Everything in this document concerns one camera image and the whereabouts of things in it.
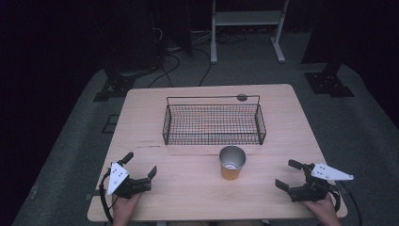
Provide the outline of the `person's right hand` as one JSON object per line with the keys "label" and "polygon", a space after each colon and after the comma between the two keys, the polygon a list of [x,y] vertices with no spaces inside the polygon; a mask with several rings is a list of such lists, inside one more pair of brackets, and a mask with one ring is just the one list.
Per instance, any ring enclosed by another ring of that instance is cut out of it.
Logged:
{"label": "person's right hand", "polygon": [[329,196],[317,202],[302,202],[319,220],[321,226],[342,226]]}

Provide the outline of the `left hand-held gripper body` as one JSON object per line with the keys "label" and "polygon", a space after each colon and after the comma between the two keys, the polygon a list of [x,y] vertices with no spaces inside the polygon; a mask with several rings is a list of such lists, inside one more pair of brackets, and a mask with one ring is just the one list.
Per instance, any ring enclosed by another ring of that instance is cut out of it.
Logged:
{"label": "left hand-held gripper body", "polygon": [[130,173],[119,163],[112,163],[110,179],[108,181],[107,194],[115,194],[124,199],[131,199],[135,194],[150,191],[152,179],[133,179]]}

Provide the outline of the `orange cup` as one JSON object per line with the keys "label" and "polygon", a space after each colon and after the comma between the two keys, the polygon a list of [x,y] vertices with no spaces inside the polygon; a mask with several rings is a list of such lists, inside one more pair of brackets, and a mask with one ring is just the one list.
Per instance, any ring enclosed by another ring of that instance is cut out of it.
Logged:
{"label": "orange cup", "polygon": [[247,155],[237,146],[227,146],[219,152],[218,160],[222,177],[233,181],[238,178],[241,169],[246,164]]}

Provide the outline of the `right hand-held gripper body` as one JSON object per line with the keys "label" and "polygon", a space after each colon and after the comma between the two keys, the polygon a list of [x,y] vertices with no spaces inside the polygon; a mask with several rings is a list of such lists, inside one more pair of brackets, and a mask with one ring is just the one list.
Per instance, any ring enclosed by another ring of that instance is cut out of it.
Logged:
{"label": "right hand-held gripper body", "polygon": [[332,191],[329,181],[351,181],[354,176],[326,164],[303,164],[305,184],[290,187],[288,195],[292,202],[317,202],[323,200]]}

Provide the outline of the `black stand base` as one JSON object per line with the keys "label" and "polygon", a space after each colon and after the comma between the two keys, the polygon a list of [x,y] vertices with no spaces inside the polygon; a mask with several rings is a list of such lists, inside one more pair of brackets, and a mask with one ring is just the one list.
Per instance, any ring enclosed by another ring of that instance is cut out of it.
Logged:
{"label": "black stand base", "polygon": [[110,98],[122,98],[134,87],[138,78],[150,75],[156,67],[140,69],[138,67],[121,65],[116,68],[105,68],[106,81],[103,88],[95,95],[94,102],[106,102]]}
{"label": "black stand base", "polygon": [[333,98],[353,97],[351,89],[338,76],[342,64],[341,59],[330,60],[321,72],[305,73],[312,91],[315,94],[328,94]]}

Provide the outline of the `person's left hand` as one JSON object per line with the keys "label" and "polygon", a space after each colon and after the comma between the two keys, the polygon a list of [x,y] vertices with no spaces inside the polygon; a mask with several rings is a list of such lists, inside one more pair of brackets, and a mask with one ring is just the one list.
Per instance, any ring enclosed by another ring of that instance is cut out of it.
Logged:
{"label": "person's left hand", "polygon": [[114,214],[112,226],[128,226],[141,196],[142,194],[138,193],[130,199],[125,199],[115,194],[112,195],[112,202],[114,203],[112,206]]}

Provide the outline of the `white metal stand frame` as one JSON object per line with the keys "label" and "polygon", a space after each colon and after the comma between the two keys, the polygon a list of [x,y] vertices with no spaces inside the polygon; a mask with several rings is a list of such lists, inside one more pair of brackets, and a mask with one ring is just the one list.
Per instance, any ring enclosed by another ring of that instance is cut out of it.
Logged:
{"label": "white metal stand frame", "polygon": [[284,0],[281,10],[261,10],[261,11],[217,11],[216,0],[212,3],[211,21],[211,44],[210,62],[217,63],[216,29],[222,26],[241,26],[241,25],[275,25],[277,31],[272,37],[271,44],[275,51],[279,63],[286,61],[279,45],[282,28],[285,22],[287,9],[290,0]]}

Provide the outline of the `black wire basket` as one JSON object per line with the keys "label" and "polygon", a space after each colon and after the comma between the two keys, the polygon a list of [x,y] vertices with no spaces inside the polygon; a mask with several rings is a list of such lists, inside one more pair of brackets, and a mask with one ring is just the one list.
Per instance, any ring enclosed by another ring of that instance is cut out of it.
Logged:
{"label": "black wire basket", "polygon": [[165,144],[263,145],[266,126],[260,96],[247,95],[240,102],[237,95],[167,97]]}

